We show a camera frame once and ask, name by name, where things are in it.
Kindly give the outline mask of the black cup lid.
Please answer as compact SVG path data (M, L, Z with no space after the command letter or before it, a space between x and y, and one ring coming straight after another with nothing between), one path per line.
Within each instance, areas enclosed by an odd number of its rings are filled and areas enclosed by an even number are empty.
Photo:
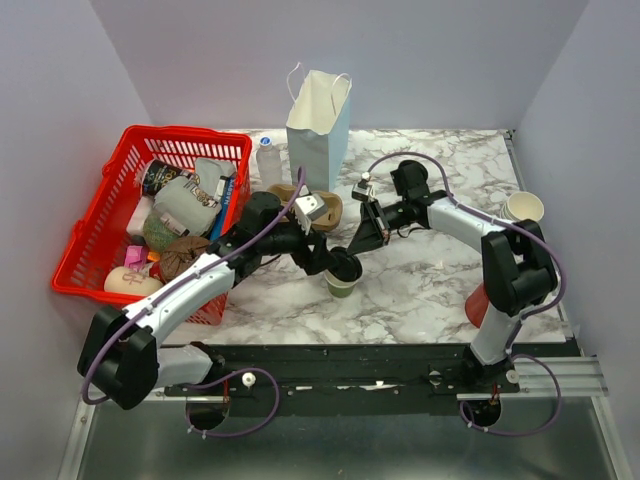
M329 268L329 272L342 282L355 282L363 274L360 260L347 252L344 247L334 247L330 253L335 260L334 265Z

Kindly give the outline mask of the green paper cup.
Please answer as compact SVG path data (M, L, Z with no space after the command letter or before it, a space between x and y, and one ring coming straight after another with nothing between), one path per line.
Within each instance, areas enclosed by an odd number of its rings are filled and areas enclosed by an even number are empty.
M324 279L327 284L328 292L335 298L349 297L358 283L357 280L340 280L329 271L324 272Z

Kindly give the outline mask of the stack of green paper cups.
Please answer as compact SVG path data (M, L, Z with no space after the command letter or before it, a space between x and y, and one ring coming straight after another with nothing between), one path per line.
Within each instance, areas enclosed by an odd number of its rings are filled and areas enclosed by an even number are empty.
M540 221L545 213L542 201L533 193L519 191L511 194L501 207L501 217L511 221Z

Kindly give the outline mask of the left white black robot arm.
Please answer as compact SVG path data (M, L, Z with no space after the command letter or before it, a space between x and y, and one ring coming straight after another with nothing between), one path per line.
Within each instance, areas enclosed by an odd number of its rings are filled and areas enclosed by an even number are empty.
M287 205L266 191L252 194L240 220L182 274L155 293L118 309L101 308L93 317L78 361L85 403L95 386L124 410L137 406L154 389L190 385L201 395L214 393L222 380L215 356L204 346L163 348L166 338L205 303L225 294L259 269L265 256L288 255L308 275L322 272L350 282L362 265L342 247L328 248L312 229L305 209L312 195Z

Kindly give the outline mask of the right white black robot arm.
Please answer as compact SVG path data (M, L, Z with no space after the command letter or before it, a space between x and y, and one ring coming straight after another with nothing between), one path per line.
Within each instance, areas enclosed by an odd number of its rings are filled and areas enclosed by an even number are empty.
M447 234L479 252L488 306L476 337L465 348L460 379L480 392L496 380L525 317L558 286L552 256L533 220L509 223L455 200L446 189L432 192L427 169L404 160L391 172L400 200L380 205L369 171L353 186L361 203L360 224L347 251L357 255L386 246L391 233L417 224Z

